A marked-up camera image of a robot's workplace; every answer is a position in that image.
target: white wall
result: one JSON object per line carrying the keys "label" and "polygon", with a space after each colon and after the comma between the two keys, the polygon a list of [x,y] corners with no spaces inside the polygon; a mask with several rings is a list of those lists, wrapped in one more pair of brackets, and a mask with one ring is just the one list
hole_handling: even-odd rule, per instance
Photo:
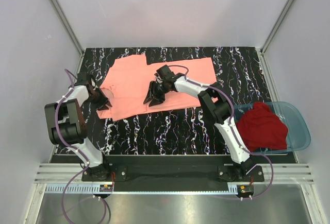
{"label": "white wall", "polygon": [[44,105],[58,100],[78,53],[48,0],[0,0],[0,223],[21,223],[50,157]]}
{"label": "white wall", "polygon": [[59,0],[83,47],[262,46],[286,0]]}
{"label": "white wall", "polygon": [[310,165],[330,220],[329,0],[297,0],[266,53],[280,99],[296,106],[311,133],[299,153]]}

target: cable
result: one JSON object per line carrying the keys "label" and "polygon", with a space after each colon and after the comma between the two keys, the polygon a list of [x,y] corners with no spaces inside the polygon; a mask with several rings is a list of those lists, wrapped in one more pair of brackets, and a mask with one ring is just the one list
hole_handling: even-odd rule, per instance
{"label": "cable", "polygon": [[72,75],[74,79],[78,80],[78,78],[77,78],[77,77],[76,77],[71,71],[69,71],[69,70],[67,70],[67,69],[64,69],[64,71],[65,71],[67,74]]}
{"label": "cable", "polygon": [[232,180],[226,180],[226,179],[221,178],[221,177],[217,177],[217,179],[219,179],[219,181],[220,181],[220,180],[223,180],[223,181],[226,181],[226,182],[234,182],[234,181],[236,180],[236,177],[233,178]]}
{"label": "cable", "polygon": [[111,178],[112,178],[112,185],[110,189],[102,189],[102,192],[111,192],[113,193],[113,187],[114,187],[114,179],[116,178],[116,174],[114,172],[110,173],[111,174]]}
{"label": "cable", "polygon": [[[86,200],[89,200],[89,199],[92,199],[92,198],[95,199],[94,196],[90,196],[90,197],[86,197],[86,198],[80,200],[77,204],[75,204],[74,206],[72,206],[71,208],[69,208],[68,210],[66,210],[66,212],[68,213],[68,212],[72,211],[74,208],[76,208],[76,207],[77,207],[79,204],[81,204],[82,202],[85,202]],[[108,211],[109,211],[109,215],[111,215],[110,207],[109,207],[109,204],[108,204],[107,202],[106,202],[106,207],[107,207],[107,209],[108,209]],[[60,217],[60,216],[62,216],[62,215],[63,215],[63,212],[60,213],[60,214],[56,214],[55,216]]]}
{"label": "cable", "polygon": [[[235,111],[235,110],[234,110],[234,105],[233,105],[232,101],[229,99],[229,97],[228,97],[224,92],[222,92],[220,89],[217,89],[217,88],[215,88],[215,87],[213,87],[213,86],[209,86],[209,85],[201,85],[201,84],[199,84],[199,83],[197,83],[197,82],[194,82],[194,81],[192,81],[192,80],[190,80],[190,79],[187,79],[187,74],[188,74],[188,72],[189,72],[189,69],[188,69],[187,67],[185,67],[185,66],[182,66],[182,65],[169,65],[169,67],[181,67],[181,68],[185,68],[185,69],[187,70],[186,73],[185,73],[185,80],[186,80],[187,82],[192,83],[192,84],[194,84],[194,85],[197,85],[197,86],[199,86],[199,87],[209,88],[209,89],[215,90],[215,91],[217,91],[218,93],[220,93],[223,97],[225,97],[225,99],[227,100],[227,102],[228,102],[228,104],[229,104],[229,106],[230,106],[230,109],[231,109],[231,111],[232,111],[231,114],[230,114],[230,117],[229,117],[229,123],[231,122],[232,118],[234,118],[234,111]],[[237,138],[237,136],[236,136],[236,133],[235,133],[235,130],[233,129],[233,127],[230,127],[230,130],[232,131],[233,136],[234,136],[234,138],[235,138],[235,140],[236,140],[238,146],[239,146],[243,151],[245,151],[246,153],[248,153],[248,154],[250,154],[250,155],[252,155],[252,156],[262,156],[262,157],[264,157],[264,158],[268,161],[268,163],[269,163],[269,165],[270,165],[270,167],[271,167],[272,175],[271,175],[271,179],[270,179],[269,185],[267,186],[267,188],[266,188],[263,192],[261,192],[259,195],[255,196],[255,197],[253,197],[253,198],[259,198],[259,197],[263,196],[263,195],[264,195],[264,194],[270,189],[270,187],[271,187],[272,184],[273,184],[273,180],[274,180],[274,167],[273,167],[273,164],[272,164],[271,160],[270,160],[266,155],[264,155],[264,154],[262,154],[262,153],[253,153],[253,152],[250,152],[250,151],[248,151],[247,149],[243,148],[242,144],[240,143],[240,141],[238,140],[238,138]]]}
{"label": "cable", "polygon": [[[67,215],[67,213],[66,213],[66,211],[65,211],[65,208],[64,208],[64,196],[65,196],[65,192],[67,191],[67,189],[68,189],[70,183],[71,183],[76,177],[78,177],[80,174],[84,173],[84,172],[88,169],[88,167],[89,167],[89,159],[87,158],[87,156],[86,156],[82,151],[78,150],[77,147],[68,144],[68,143],[64,140],[64,138],[63,138],[63,136],[62,136],[62,134],[61,134],[61,132],[60,132],[60,128],[59,128],[59,124],[58,124],[58,113],[59,113],[59,109],[60,109],[60,106],[62,105],[62,103],[63,103],[63,102],[64,102],[64,101],[65,101],[65,100],[66,100],[66,99],[72,94],[72,92],[73,92],[73,90],[74,90],[74,83],[73,83],[73,80],[72,80],[72,78],[71,78],[71,76],[70,76],[70,75],[74,76],[74,74],[73,74],[72,72],[70,72],[69,70],[67,70],[67,69],[65,69],[64,71],[66,72],[66,74],[67,74],[68,77],[69,77],[69,80],[70,80],[70,83],[71,83],[71,87],[70,87],[69,91],[68,91],[68,92],[67,92],[67,93],[66,93],[66,94],[60,99],[60,101],[59,101],[59,103],[57,104],[57,107],[56,107],[56,109],[55,109],[55,127],[56,127],[56,131],[57,131],[58,137],[60,138],[61,142],[62,142],[66,147],[72,148],[72,149],[76,150],[77,152],[79,152],[79,153],[81,154],[81,156],[84,157],[84,159],[85,159],[86,162],[87,162],[87,166],[86,166],[83,170],[81,170],[80,172],[78,172],[75,176],[73,176],[73,177],[68,181],[68,183],[66,184],[66,186],[65,186],[65,188],[64,188],[64,190],[63,190],[63,193],[62,193],[61,207],[62,207],[63,215],[65,216],[65,218],[67,219],[67,221],[68,221],[70,224],[74,224],[74,222],[72,222],[72,221],[69,219],[69,217],[68,217],[68,215]],[[104,204],[104,215],[103,215],[101,221],[98,222],[98,224],[102,223],[102,221],[103,221],[104,218],[105,218],[106,211],[107,211],[106,201],[105,201],[104,199],[102,199],[102,202],[103,202],[103,204]]]}
{"label": "cable", "polygon": [[253,184],[253,176],[251,176],[251,182],[249,183],[249,185]]}
{"label": "cable", "polygon": [[79,164],[80,164],[80,167],[81,167],[82,169],[84,169],[84,168],[85,168],[85,164],[84,164],[84,162],[83,162],[83,160],[82,160],[82,159],[80,160],[80,163],[79,163]]}
{"label": "cable", "polygon": [[109,204],[107,203],[107,201],[105,201],[105,204],[106,204],[107,209],[108,209],[108,211],[109,211],[109,220],[108,220],[108,223],[110,223],[110,221],[111,221],[111,210],[110,210],[110,206],[109,206]]}

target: black marble surface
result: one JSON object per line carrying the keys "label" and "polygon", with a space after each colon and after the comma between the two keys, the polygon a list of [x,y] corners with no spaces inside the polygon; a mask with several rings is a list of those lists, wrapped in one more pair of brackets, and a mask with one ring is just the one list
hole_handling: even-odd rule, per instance
{"label": "black marble surface", "polygon": [[[254,47],[88,48],[81,72],[101,85],[115,60],[145,54],[148,64],[211,57],[217,81],[235,105],[271,101]],[[90,141],[105,154],[226,154],[215,127],[201,108],[141,114],[113,122],[82,106]],[[56,154],[70,153],[58,148]]]}

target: red cloth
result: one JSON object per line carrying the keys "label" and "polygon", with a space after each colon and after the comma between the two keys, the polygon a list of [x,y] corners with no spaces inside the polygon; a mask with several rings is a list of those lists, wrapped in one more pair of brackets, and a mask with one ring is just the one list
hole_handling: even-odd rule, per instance
{"label": "red cloth", "polygon": [[236,124],[250,151],[258,148],[287,149],[288,128],[265,103],[255,102]]}

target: plastic bin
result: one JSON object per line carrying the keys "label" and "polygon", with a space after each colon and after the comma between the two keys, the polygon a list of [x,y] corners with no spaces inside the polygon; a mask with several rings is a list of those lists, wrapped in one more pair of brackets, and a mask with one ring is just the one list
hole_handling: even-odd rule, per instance
{"label": "plastic bin", "polygon": [[[261,149],[260,152],[265,154],[287,153],[292,151],[303,150],[310,144],[310,134],[307,125],[300,112],[293,105],[286,102],[266,102],[281,121],[288,127],[288,135],[286,138],[286,150]],[[252,109],[252,104],[238,105],[235,107],[235,121],[237,122],[242,115]]]}

